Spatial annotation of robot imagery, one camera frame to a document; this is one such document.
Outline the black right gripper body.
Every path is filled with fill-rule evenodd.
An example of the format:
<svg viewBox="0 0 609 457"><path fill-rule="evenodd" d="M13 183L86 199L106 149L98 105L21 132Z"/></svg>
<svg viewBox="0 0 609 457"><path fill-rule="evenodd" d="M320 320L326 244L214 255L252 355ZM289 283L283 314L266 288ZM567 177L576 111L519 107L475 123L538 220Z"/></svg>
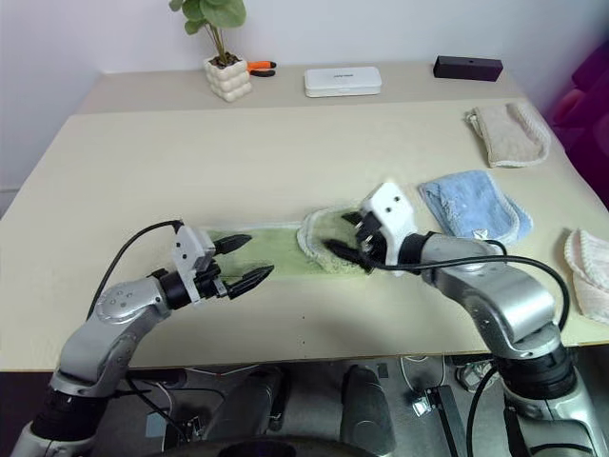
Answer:
<svg viewBox="0 0 609 457"><path fill-rule="evenodd" d="M353 212L352 224L356 229L355 257L357 264L365 273L370 273L374 267L367 262L367 259L374 263L383 264L385 262L387 244L381 234L381 223L373 213L363 216L359 212Z"/></svg>

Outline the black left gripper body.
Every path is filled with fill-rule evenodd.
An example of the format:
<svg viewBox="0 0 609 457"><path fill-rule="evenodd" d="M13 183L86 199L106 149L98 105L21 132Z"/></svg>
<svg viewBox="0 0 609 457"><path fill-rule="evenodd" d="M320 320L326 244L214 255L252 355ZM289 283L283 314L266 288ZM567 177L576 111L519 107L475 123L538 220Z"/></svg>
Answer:
<svg viewBox="0 0 609 457"><path fill-rule="evenodd" d="M207 269L198 271L194 276L194 285L202 299L235 297L231 285L220 277L221 269L211 263Z"/></svg>

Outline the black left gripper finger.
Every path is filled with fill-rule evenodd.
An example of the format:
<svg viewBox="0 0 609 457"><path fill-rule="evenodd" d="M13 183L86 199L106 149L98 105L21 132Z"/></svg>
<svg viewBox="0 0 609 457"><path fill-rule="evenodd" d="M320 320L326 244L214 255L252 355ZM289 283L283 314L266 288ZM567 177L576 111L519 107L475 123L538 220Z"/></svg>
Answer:
<svg viewBox="0 0 609 457"><path fill-rule="evenodd" d="M214 255L227 255L243 247L251 240L252 236L244 233L231 234L217 239L213 242L215 248Z"/></svg>
<svg viewBox="0 0 609 457"><path fill-rule="evenodd" d="M226 287L229 299L235 299L258 287L274 270L272 265L255 268L246 273L240 280Z"/></svg>

